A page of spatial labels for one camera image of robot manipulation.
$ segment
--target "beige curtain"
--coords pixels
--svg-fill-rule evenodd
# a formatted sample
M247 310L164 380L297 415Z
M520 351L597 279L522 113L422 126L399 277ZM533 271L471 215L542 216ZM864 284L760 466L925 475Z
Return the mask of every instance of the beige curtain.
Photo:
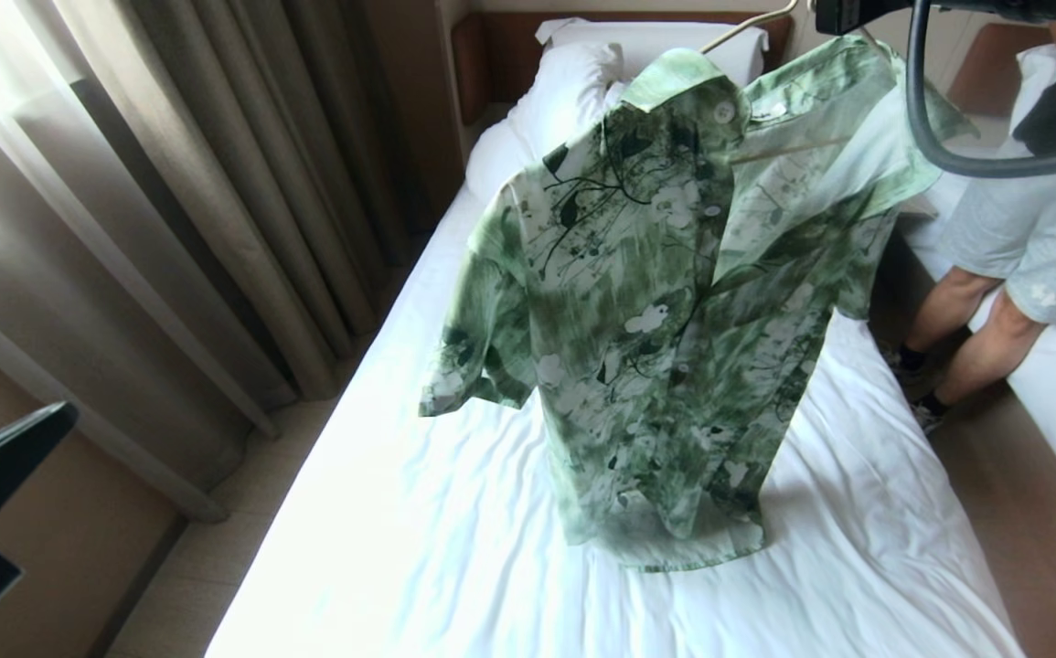
M418 193L344 20L0 0L0 370L192 519L269 410L336 395L410 258Z
M378 126L323 0L56 0L93 74L268 325L306 397L406 261Z

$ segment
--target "tiled floor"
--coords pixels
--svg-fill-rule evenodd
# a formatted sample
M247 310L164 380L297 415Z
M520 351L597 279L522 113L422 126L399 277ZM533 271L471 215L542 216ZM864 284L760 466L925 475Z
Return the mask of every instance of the tiled floor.
M336 402L274 413L276 441L251 434L243 466L211 492L230 519L186 529L106 658L201 657Z

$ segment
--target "shirt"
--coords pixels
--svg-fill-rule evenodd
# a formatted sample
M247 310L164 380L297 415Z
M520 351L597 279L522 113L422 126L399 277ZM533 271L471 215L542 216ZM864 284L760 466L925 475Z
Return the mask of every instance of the shirt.
M759 488L832 308L865 316L890 208L938 176L901 75L860 37L744 91L662 55L487 208L419 411L539 388L565 537L626 566L760 548Z

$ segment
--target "person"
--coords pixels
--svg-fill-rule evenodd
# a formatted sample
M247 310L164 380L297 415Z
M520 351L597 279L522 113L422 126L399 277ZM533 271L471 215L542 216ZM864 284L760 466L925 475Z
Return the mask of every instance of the person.
M1056 37L1056 24L1052 32ZM1056 83L999 157L1031 153L1056 153ZM954 267L925 297L903 344L884 353L903 384L919 380L926 354L962 328L988 292L999 292L986 323L954 355L942 382L910 406L926 434L953 405L1012 374L1045 326L1056 324L1056 174L973 180L940 249Z

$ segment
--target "knee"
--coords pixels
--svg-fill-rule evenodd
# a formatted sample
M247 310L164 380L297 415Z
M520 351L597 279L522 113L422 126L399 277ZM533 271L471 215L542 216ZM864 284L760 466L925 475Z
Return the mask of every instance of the knee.
M986 323L993 330L1012 338L1036 336L1042 332L1045 324L1034 321L1019 311L1016 302L1007 296L1006 290L999 290L995 297L995 305L992 307L992 315L987 317Z
M963 296L982 296L991 288L995 288L1001 283L1000 279L992 279L989 276L975 275L974 271L966 271L960 267L950 267L950 271L943 276L940 284Z

